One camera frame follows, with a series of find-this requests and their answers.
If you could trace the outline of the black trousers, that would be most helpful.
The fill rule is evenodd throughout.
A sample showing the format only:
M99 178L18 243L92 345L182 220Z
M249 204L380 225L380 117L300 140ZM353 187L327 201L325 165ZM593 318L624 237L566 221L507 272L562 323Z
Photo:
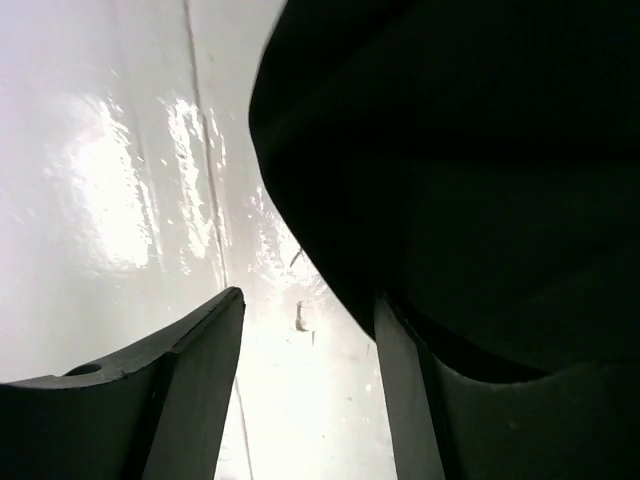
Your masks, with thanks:
M366 331L639 356L639 5L289 1L249 111L275 206Z

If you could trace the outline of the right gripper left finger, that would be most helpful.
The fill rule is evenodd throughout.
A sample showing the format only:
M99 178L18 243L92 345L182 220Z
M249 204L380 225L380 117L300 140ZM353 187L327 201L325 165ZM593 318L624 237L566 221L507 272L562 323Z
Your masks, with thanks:
M211 479L241 347L242 291L62 376L1 387L5 479Z

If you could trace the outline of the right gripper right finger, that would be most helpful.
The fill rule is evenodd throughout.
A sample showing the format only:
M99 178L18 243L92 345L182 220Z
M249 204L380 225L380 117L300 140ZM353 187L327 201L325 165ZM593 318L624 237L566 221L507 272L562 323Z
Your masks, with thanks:
M398 478L638 478L638 363L483 382L439 358L384 294L374 324Z

